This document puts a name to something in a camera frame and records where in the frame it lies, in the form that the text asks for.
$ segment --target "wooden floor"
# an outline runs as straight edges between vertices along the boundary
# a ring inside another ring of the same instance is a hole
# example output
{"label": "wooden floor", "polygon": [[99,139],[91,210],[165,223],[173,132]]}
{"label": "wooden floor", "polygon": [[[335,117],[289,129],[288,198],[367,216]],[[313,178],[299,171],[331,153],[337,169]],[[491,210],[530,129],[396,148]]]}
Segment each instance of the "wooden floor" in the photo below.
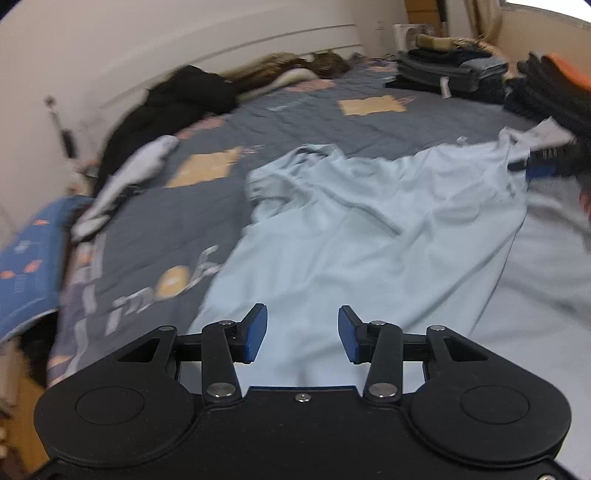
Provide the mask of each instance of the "wooden floor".
{"label": "wooden floor", "polygon": [[0,418],[0,426],[8,432],[7,444],[16,448],[27,472],[33,473],[47,461],[47,455],[35,427],[33,426],[33,411],[43,389],[27,375],[27,365],[21,365],[21,375],[18,386],[18,405],[11,419]]}

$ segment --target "pillow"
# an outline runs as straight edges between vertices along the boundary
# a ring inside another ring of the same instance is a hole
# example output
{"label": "pillow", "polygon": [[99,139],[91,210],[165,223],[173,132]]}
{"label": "pillow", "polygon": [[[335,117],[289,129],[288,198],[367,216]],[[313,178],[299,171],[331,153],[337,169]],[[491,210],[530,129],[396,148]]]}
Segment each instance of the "pillow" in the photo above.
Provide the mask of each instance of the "pillow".
{"label": "pillow", "polygon": [[0,253],[0,343],[59,307],[69,214],[92,199],[64,197],[38,212]]}

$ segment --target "stack of clothes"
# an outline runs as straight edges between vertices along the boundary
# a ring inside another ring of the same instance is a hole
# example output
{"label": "stack of clothes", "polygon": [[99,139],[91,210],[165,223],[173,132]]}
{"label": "stack of clothes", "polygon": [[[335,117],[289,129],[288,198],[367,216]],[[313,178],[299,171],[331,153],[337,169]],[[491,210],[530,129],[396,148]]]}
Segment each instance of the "stack of clothes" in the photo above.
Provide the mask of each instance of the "stack of clothes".
{"label": "stack of clothes", "polygon": [[504,59],[494,56],[477,41],[432,39],[419,35],[417,48],[398,53],[398,75],[384,85],[386,88],[441,92],[445,96],[447,85],[452,96],[503,104],[503,75],[508,71]]}
{"label": "stack of clothes", "polygon": [[591,77],[555,54],[530,52],[518,62],[505,109],[535,121],[552,116],[579,138],[591,138]]}

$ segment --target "window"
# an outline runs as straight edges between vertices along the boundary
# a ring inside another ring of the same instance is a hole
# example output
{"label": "window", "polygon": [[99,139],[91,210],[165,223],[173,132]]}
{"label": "window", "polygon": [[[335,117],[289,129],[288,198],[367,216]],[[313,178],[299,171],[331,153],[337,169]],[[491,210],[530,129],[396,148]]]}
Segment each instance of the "window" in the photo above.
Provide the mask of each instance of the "window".
{"label": "window", "polygon": [[505,3],[542,8],[591,23],[591,5],[586,0],[505,0]]}

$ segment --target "black jacket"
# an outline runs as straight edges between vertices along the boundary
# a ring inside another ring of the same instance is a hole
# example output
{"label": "black jacket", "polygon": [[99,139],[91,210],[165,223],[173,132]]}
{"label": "black jacket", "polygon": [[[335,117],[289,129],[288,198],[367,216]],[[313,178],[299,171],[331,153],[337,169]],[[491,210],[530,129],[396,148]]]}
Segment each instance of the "black jacket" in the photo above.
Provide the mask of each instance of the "black jacket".
{"label": "black jacket", "polygon": [[206,112],[228,113],[236,107],[231,83],[214,73],[186,65],[148,91],[115,128],[102,154],[93,196],[137,149],[161,135],[174,135]]}

